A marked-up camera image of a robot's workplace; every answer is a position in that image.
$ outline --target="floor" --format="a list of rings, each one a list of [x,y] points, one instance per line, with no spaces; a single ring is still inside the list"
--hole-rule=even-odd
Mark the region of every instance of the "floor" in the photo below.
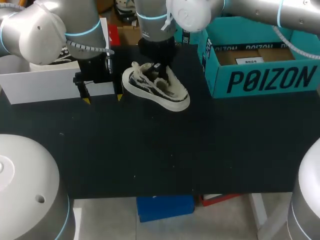
[[[262,195],[267,214],[285,194]],[[139,222],[135,197],[76,200],[74,207],[81,208],[78,240],[257,240],[247,195],[145,223]],[[272,240],[290,240],[286,226]]]

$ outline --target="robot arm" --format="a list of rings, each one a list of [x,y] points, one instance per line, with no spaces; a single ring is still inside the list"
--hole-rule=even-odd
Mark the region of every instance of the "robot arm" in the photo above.
[[[13,54],[37,65],[52,63],[67,45],[78,60],[105,49],[94,0],[37,0],[28,8],[0,3],[0,57]]]
[[[175,55],[172,18],[189,32],[201,31],[228,13],[320,34],[320,0],[135,0],[135,7],[141,52],[165,64]],[[46,65],[65,45],[78,60],[101,56],[106,41],[94,0],[37,0],[26,9],[0,3],[0,57],[13,54]]]
[[[135,0],[144,44],[141,52],[148,57],[161,59],[162,52],[150,55],[145,46],[159,49],[173,38],[175,25],[170,22],[170,14],[176,23],[188,32],[203,30],[214,18],[222,13],[241,16],[273,26],[299,30],[320,35],[320,0]],[[320,58],[298,50],[311,58]]]

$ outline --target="blue ring light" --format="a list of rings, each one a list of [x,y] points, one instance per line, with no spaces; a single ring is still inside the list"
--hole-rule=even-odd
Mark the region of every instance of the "blue ring light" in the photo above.
[[[161,15],[161,16],[153,16],[153,17],[144,16],[144,15],[139,14],[138,12],[136,12],[136,14],[137,14],[140,18],[146,19],[146,20],[158,20],[158,19],[163,19],[163,18],[166,18],[166,17],[167,17],[167,14],[163,14],[163,15]]]
[[[61,228],[61,231],[59,232],[58,236],[56,236],[56,238],[54,240],[58,240],[61,236],[61,234],[64,232],[67,222],[68,222],[68,218],[69,218],[69,213],[70,213],[70,201],[69,201],[69,196],[66,196],[68,198],[68,213],[66,214],[66,218],[65,218],[65,222]]]
[[[79,37],[79,36],[83,36],[83,35],[89,34],[89,33],[93,32],[94,30],[96,30],[96,28],[99,27],[100,23],[101,22],[99,20],[98,23],[88,31],[84,31],[84,32],[81,32],[81,33],[66,33],[65,35],[68,36],[68,37]]]
[[[276,18],[276,21],[278,23],[278,27],[279,28],[282,28],[281,24],[280,24],[280,15],[281,15],[281,9],[282,9],[282,5],[284,4],[284,0],[281,1],[281,4],[279,6],[279,9],[278,9],[278,16]]]
[[[14,12],[14,13],[11,13],[6,19],[8,19],[8,18],[10,18],[11,16],[13,16],[13,15],[15,15],[15,14],[17,14],[17,12]],[[1,27],[0,27],[0,41],[1,41],[1,44],[2,44],[2,46],[3,46],[3,48],[4,48],[4,50],[6,50],[9,54],[11,54],[9,51],[8,51],[8,49],[5,47],[5,45],[4,45],[4,41],[2,40],[2,30],[4,29],[4,21],[2,21],[2,24],[1,24]]]

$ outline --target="cardboard box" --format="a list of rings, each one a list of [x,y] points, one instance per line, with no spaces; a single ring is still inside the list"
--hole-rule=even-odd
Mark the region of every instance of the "cardboard box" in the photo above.
[[[101,18],[105,39],[109,39],[107,20]],[[79,66],[67,69],[30,71],[29,63],[17,56],[0,58],[0,85],[11,104],[79,98],[73,83]],[[86,85],[91,96],[114,94],[112,82]]]
[[[316,35],[280,31],[297,48],[320,54]],[[199,36],[198,56],[214,98],[314,91],[320,84],[320,60],[292,52],[270,25],[242,17],[216,18]]]
[[[108,23],[117,26],[121,45],[137,45],[142,38],[138,21],[136,21],[136,26],[120,21],[114,7],[112,8]]]
[[[121,45],[137,45],[139,40],[142,38],[139,22],[137,21],[136,25],[132,25],[120,21],[116,15],[115,8],[111,11],[108,23],[117,26]],[[199,34],[199,32],[190,33],[185,31],[176,24],[174,39],[177,43],[196,45],[199,43]]]

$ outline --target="black table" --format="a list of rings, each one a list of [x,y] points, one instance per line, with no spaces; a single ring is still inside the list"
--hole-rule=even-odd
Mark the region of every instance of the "black table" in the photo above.
[[[115,72],[147,61],[136,46],[116,53]],[[183,112],[129,94],[10,105],[2,91],[0,134],[48,149],[75,199],[292,191],[320,137],[318,94],[213,100],[194,46],[172,68],[191,97]]]

